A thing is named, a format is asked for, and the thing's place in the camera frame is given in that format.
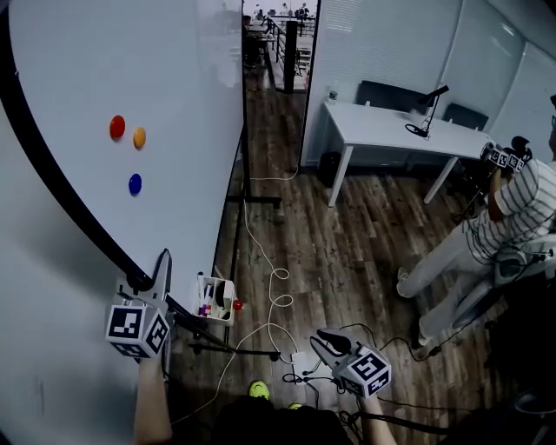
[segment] orange magnet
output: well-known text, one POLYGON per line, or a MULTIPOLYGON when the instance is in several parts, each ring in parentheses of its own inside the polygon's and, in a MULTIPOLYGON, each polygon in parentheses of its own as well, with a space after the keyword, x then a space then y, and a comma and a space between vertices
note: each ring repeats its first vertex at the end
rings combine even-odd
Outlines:
POLYGON ((147 133, 143 127, 137 127, 135 132, 133 133, 133 144, 136 146, 136 149, 142 149, 142 146, 147 141, 147 133))
POLYGON ((125 131, 125 120, 120 115, 115 115, 110 121, 110 137, 119 139, 125 131))

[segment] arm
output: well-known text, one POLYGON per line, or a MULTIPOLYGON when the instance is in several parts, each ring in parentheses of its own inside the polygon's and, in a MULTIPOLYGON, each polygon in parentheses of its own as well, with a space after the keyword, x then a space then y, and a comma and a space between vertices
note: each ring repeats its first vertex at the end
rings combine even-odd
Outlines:
MULTIPOLYGON (((369 414, 382 415, 382 408, 376 395, 368 399, 359 399, 361 410, 369 414)), ((367 445, 396 445, 388 424, 375 419, 361 418, 363 439, 367 445)))
POLYGON ((161 358, 142 359, 137 391, 136 445, 161 445, 172 439, 161 358))
POLYGON ((490 180, 490 190, 488 191, 488 215, 491 221, 495 223, 504 219, 504 214, 496 203, 496 192, 500 189, 501 176, 502 170, 496 169, 493 178, 490 180))
POLYGON ((506 216, 521 212, 537 199, 539 191, 539 165, 529 161, 523 170, 500 187, 501 172, 497 169, 490 182, 488 215, 495 223, 506 216))

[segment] striped shirt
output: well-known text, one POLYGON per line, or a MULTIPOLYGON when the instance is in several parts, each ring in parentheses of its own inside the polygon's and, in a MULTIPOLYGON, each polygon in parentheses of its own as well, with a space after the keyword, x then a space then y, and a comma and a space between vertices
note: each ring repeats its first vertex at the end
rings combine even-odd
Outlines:
POLYGON ((556 163, 532 159, 513 180, 500 187, 494 198, 505 215, 491 221, 488 209, 463 222, 467 246, 477 261, 490 263, 500 248, 522 246, 555 228, 556 163))

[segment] white pants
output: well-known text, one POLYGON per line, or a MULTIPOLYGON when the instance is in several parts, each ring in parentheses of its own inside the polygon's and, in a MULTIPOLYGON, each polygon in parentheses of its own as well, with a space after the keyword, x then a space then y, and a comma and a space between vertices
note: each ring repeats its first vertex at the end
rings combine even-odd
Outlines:
POLYGON ((447 297, 419 320, 420 332, 426 338, 436 337, 452 326, 461 300, 492 271, 492 266, 475 260, 461 225, 423 258, 398 288, 404 296, 415 296, 434 278, 451 270, 458 272, 458 277, 447 297))

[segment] desk leg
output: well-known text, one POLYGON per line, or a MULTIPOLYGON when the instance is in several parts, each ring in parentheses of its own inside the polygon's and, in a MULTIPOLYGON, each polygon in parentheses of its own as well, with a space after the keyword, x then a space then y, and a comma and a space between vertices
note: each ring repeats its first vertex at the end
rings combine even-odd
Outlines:
POLYGON ((328 201, 328 207, 334 207, 336 204, 336 198, 338 197, 338 193, 340 193, 341 183, 344 181, 346 168, 348 167, 352 151, 354 151, 353 145, 344 145, 344 150, 341 152, 340 165, 338 166, 336 178, 334 179, 334 185, 332 186, 332 194, 330 195, 330 200, 328 201))
POLYGON ((423 202, 425 204, 429 204, 431 202, 431 200, 434 198, 434 195, 436 195, 436 192, 438 191, 440 186, 444 183, 444 181, 446 181, 448 174, 450 173, 450 171, 452 171, 453 166, 457 162, 458 162, 458 157, 453 156, 446 163, 444 169, 442 170, 442 173, 440 173, 440 176, 438 176, 438 179, 434 182, 433 187, 431 187, 431 189, 427 193, 427 196, 425 196, 425 199, 423 199, 423 202))

